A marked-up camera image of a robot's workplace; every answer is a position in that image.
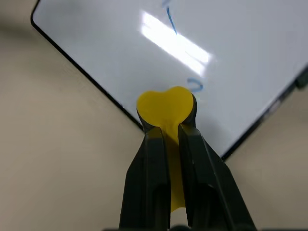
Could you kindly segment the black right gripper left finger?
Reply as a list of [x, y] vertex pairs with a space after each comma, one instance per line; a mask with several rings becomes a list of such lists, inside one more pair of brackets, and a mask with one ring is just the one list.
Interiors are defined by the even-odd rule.
[[147, 131], [125, 179], [120, 229], [169, 229], [171, 185], [160, 128]]

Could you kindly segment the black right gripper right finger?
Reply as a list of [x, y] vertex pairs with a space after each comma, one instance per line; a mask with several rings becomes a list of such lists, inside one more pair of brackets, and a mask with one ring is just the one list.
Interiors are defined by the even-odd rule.
[[231, 171], [197, 128], [179, 125], [180, 164], [191, 229], [255, 229]]

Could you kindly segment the yellow heart-shaped whiteboard eraser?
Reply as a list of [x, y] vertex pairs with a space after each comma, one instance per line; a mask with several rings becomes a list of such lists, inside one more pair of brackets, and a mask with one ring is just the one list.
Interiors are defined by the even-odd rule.
[[178, 139], [178, 126], [193, 111], [194, 97], [186, 88], [172, 87], [164, 92], [147, 91], [137, 99], [140, 120], [159, 127], [167, 149], [171, 180], [171, 211], [185, 207]]

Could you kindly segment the black-framed whiteboard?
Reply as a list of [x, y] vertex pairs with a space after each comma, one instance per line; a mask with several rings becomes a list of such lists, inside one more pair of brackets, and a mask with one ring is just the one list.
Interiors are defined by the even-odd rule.
[[190, 89], [222, 158], [308, 76], [308, 0], [38, 0], [31, 24], [135, 123], [142, 93]]

